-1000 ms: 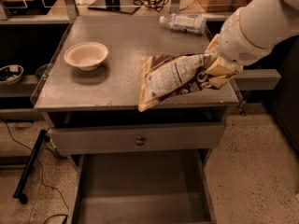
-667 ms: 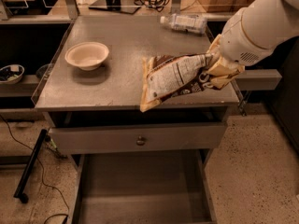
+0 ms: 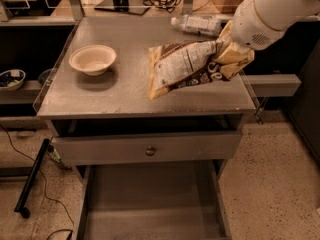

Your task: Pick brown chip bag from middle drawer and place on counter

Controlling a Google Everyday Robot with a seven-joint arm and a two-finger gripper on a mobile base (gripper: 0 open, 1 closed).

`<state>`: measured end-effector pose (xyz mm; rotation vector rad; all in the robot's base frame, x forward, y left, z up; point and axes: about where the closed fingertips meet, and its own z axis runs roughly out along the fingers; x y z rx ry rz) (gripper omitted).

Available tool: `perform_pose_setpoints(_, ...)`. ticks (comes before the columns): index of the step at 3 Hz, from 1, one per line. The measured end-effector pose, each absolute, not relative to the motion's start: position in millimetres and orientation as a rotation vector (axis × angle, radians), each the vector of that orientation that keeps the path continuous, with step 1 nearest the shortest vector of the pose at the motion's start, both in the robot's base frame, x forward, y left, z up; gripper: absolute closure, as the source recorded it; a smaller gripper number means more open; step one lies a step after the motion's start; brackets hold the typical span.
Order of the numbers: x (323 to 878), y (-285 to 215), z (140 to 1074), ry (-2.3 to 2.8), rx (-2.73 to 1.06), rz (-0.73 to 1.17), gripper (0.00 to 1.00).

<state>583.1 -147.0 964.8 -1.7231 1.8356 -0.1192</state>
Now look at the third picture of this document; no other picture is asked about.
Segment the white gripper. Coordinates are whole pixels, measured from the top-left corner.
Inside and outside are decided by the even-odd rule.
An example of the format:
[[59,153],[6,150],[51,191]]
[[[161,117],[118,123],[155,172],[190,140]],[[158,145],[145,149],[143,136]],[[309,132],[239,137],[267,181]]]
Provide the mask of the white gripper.
[[255,59],[254,50],[264,50],[283,36],[284,31],[274,30],[263,22],[255,0],[244,0],[217,38],[218,50],[222,52],[213,61],[220,65],[220,73],[231,80]]

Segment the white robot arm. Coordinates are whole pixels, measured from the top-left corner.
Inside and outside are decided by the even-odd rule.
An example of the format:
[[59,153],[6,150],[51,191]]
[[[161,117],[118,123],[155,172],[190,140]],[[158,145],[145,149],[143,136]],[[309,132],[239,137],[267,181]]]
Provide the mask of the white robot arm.
[[290,26],[320,12],[320,0],[243,0],[218,40],[223,43],[212,61],[231,80]]

